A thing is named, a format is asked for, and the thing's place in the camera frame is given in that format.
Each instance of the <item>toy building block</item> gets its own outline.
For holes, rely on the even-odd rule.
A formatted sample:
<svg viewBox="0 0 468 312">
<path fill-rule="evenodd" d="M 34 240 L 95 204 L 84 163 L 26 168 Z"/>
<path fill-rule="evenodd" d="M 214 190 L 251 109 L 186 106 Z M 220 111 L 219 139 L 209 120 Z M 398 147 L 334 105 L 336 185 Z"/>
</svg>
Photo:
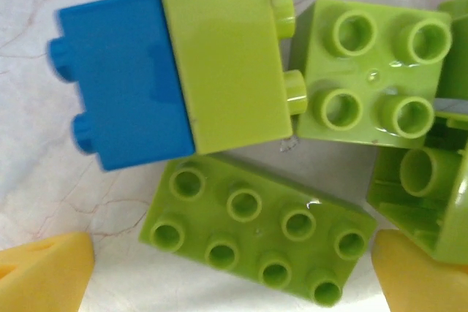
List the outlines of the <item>toy building block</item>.
<svg viewBox="0 0 468 312">
<path fill-rule="evenodd" d="M 0 251 L 0 309 L 76 312 L 93 266 L 93 244 L 86 233 Z"/>
<path fill-rule="evenodd" d="M 103 0 L 62 9 L 50 43 L 58 73 L 78 81 L 86 111 L 77 144 L 105 170 L 195 152 L 161 0 Z"/>
<path fill-rule="evenodd" d="M 170 161 L 140 241 L 332 306 L 376 221 L 226 156 Z"/>
<path fill-rule="evenodd" d="M 307 103 L 279 52 L 295 30 L 293 0 L 162 2 L 197 153 L 290 137 Z"/>
<path fill-rule="evenodd" d="M 436 262 L 401 232 L 377 233 L 372 263 L 392 312 L 463 312 L 468 267 Z"/>
<path fill-rule="evenodd" d="M 303 73 L 311 102 L 297 135 L 420 147 L 451 42 L 445 13 L 316 1 L 292 40 L 290 69 Z"/>
<path fill-rule="evenodd" d="M 468 100 L 468 0 L 451 0 L 439 10 L 452 16 L 453 45 L 445 58 L 437 97 Z"/>
<path fill-rule="evenodd" d="M 436 261 L 468 264 L 468 116 L 437 113 L 423 148 L 381 148 L 368 202 Z"/>
</svg>

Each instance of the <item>blue block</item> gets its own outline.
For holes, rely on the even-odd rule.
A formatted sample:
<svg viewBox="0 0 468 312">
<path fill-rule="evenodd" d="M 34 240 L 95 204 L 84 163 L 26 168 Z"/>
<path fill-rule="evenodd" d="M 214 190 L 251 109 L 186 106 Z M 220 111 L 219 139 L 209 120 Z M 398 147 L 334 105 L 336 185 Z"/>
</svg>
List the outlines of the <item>blue block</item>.
<svg viewBox="0 0 468 312">
<path fill-rule="evenodd" d="M 73 123 L 81 150 L 105 170 L 192 155 L 195 147 L 161 0 L 103 0 L 62 9 L 49 43 L 58 73 L 85 107 Z"/>
</svg>

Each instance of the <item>lime green block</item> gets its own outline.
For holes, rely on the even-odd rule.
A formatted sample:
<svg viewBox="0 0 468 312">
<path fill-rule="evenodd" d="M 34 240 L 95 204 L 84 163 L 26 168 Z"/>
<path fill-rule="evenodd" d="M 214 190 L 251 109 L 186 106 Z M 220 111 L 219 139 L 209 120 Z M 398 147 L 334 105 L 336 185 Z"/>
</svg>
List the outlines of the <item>lime green block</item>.
<svg viewBox="0 0 468 312">
<path fill-rule="evenodd" d="M 450 16 L 318 0 L 298 18 L 290 68 L 305 78 L 302 138 L 416 148 L 434 121 Z"/>
<path fill-rule="evenodd" d="M 332 306 L 376 225 L 252 165 L 193 156 L 167 164 L 140 241 Z"/>
<path fill-rule="evenodd" d="M 381 148 L 368 202 L 433 259 L 468 264 L 468 116 L 437 113 L 422 148 Z"/>
<path fill-rule="evenodd" d="M 279 52 L 294 34 L 293 0 L 162 1 L 197 153 L 290 137 L 307 104 Z"/>
<path fill-rule="evenodd" d="M 437 97 L 468 100 L 468 0 L 451 0 L 439 10 L 452 16 L 453 46 L 445 59 Z"/>
</svg>

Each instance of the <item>white surface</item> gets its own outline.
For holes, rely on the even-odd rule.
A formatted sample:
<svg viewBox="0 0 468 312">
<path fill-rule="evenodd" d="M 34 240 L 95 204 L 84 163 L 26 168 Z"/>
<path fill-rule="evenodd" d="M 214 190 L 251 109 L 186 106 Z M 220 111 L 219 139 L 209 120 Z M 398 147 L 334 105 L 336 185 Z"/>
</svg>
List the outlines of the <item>white surface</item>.
<svg viewBox="0 0 468 312">
<path fill-rule="evenodd" d="M 0 0 L 0 249 L 92 233 L 97 263 L 82 312 L 321 311 L 137 242 L 164 165 L 103 174 L 93 156 L 80 155 L 69 135 L 80 112 L 75 87 L 60 82 L 45 57 L 47 40 L 58 34 L 53 11 L 87 1 Z M 298 11 L 312 1 L 296 0 Z M 432 9 L 443 0 L 361 1 Z M 468 110 L 456 102 L 439 107 Z M 235 153 L 365 206 L 372 147 L 301 141 L 289 152 L 279 149 L 272 142 Z M 388 311 L 369 255 L 329 311 Z"/>
</svg>

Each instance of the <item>green plastic brick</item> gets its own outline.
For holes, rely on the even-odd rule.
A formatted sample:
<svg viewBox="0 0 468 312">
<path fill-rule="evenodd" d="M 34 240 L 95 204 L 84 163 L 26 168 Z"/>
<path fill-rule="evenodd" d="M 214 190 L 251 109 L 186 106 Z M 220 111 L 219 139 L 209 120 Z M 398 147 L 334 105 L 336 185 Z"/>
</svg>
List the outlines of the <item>green plastic brick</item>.
<svg viewBox="0 0 468 312">
<path fill-rule="evenodd" d="M 290 137 L 307 105 L 279 51 L 294 34 L 293 0 L 162 1 L 197 153 Z"/>
<path fill-rule="evenodd" d="M 468 264 L 468 116 L 437 113 L 423 148 L 381 148 L 368 202 L 435 260 Z"/>
<path fill-rule="evenodd" d="M 416 148 L 434 121 L 450 16 L 318 0 L 298 18 L 290 69 L 309 96 L 302 138 Z"/>
<path fill-rule="evenodd" d="M 376 221 L 226 156 L 171 161 L 140 241 L 331 306 Z"/>
<path fill-rule="evenodd" d="M 442 68 L 437 96 L 468 100 L 468 0 L 447 1 L 439 10 L 452 16 L 453 45 Z"/>
</svg>

